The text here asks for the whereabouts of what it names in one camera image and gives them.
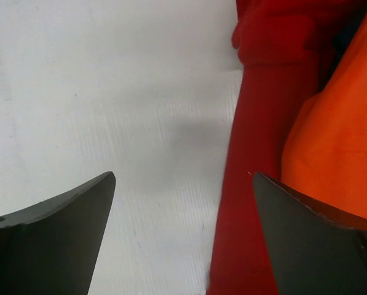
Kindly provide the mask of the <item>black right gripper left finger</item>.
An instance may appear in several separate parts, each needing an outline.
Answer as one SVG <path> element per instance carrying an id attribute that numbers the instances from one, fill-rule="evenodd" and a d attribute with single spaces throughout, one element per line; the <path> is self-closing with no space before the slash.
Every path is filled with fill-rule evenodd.
<path id="1" fill-rule="evenodd" d="M 0 294 L 88 294 L 115 187 L 109 171 L 0 216 Z"/>

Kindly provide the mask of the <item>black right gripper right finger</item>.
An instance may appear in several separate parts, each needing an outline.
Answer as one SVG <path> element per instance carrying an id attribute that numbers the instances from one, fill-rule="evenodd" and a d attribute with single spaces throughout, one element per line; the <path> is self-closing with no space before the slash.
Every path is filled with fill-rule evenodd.
<path id="1" fill-rule="evenodd" d="M 367 294 L 367 219 L 263 173 L 253 189 L 279 294 Z"/>

